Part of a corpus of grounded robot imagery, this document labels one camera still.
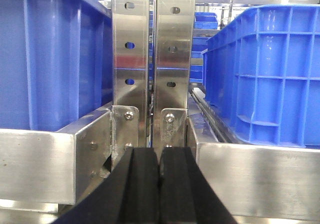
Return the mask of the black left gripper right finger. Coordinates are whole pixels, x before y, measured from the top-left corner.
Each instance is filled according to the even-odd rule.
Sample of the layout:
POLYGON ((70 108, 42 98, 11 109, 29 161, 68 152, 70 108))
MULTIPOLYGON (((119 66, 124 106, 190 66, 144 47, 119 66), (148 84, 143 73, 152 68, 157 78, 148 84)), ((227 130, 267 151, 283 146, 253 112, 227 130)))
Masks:
POLYGON ((210 187, 189 147, 166 147, 160 158, 161 224, 236 224, 210 187))

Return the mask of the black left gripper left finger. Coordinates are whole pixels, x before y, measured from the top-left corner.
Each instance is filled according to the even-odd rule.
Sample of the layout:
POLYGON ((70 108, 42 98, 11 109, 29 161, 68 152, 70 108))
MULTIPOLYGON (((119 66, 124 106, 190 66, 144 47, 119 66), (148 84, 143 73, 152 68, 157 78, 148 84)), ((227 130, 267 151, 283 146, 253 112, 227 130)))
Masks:
POLYGON ((110 175, 56 224, 156 224, 158 160, 152 148, 129 148, 110 175))

